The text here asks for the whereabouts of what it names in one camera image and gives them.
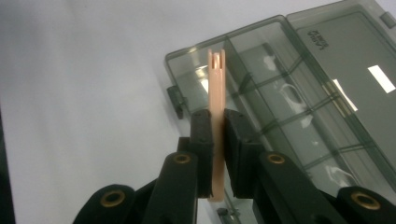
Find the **brass screw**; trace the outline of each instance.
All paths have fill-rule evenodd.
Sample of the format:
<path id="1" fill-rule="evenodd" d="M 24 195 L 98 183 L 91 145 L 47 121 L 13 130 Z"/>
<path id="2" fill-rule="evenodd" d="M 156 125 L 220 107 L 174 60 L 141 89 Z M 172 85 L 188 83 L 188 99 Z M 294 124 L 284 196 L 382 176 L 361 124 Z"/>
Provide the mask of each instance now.
<path id="1" fill-rule="evenodd" d="M 100 204 L 103 207 L 114 207 L 122 203 L 124 200 L 125 193 L 120 189 L 116 189 L 104 194 L 100 200 Z"/>
<path id="2" fill-rule="evenodd" d="M 375 198 L 360 191 L 353 192 L 350 197 L 355 203 L 369 210 L 378 210 L 381 207 Z"/>
<path id="3" fill-rule="evenodd" d="M 184 164 L 189 163 L 191 161 L 191 157 L 186 154 L 178 154 L 174 157 L 174 162 Z"/>
<path id="4" fill-rule="evenodd" d="M 282 164 L 285 162 L 285 158 L 277 154 L 270 154 L 267 156 L 268 161 L 275 164 Z"/>

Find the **wooden stick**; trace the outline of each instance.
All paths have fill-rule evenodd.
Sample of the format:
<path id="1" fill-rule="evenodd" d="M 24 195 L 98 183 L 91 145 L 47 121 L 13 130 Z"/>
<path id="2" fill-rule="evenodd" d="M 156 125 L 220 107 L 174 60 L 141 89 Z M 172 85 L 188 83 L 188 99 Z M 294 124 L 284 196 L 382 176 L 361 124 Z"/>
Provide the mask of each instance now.
<path id="1" fill-rule="evenodd" d="M 225 108 L 225 52 L 208 51 L 209 111 L 211 113 L 214 158 L 211 202 L 224 199 L 224 108 Z"/>

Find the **white table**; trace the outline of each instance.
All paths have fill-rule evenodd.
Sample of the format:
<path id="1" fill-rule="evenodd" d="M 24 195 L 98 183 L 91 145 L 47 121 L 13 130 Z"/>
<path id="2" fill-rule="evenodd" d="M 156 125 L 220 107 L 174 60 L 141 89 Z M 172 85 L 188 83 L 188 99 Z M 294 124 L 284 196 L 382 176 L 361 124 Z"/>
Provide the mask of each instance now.
<path id="1" fill-rule="evenodd" d="M 71 223 L 98 189 L 139 189 L 189 135 L 164 56 L 334 0 L 5 0 L 0 102 L 18 223 Z M 394 0 L 378 0 L 396 16 Z M 219 223 L 200 200 L 198 223 Z"/>

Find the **transparent lid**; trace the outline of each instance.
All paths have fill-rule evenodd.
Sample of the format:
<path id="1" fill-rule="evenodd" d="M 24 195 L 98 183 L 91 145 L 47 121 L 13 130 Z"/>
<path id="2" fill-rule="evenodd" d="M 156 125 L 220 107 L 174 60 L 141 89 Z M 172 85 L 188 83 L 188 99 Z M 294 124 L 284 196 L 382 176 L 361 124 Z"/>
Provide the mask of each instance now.
<path id="1" fill-rule="evenodd" d="M 359 1 L 345 2 L 345 13 L 342 2 L 273 17 L 170 53 L 166 64 L 192 113 L 207 107 L 207 50 L 225 49 L 227 108 L 248 115 L 268 150 L 333 196 L 358 185 L 396 203 L 396 91 L 386 93 L 368 69 L 396 82 L 394 42 L 380 31 L 391 20 L 378 25 Z"/>

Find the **plastic storage box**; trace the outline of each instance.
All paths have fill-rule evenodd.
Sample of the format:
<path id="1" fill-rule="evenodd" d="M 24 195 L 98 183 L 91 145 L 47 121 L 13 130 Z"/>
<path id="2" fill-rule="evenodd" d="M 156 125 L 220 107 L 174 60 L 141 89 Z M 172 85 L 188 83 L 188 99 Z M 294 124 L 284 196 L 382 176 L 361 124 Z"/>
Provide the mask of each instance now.
<path id="1" fill-rule="evenodd" d="M 396 203 L 395 27 L 368 0 L 273 17 L 168 54 L 168 91 L 180 116 L 206 108 L 207 50 L 225 49 L 227 107 L 267 149 L 333 196 L 359 185 Z"/>

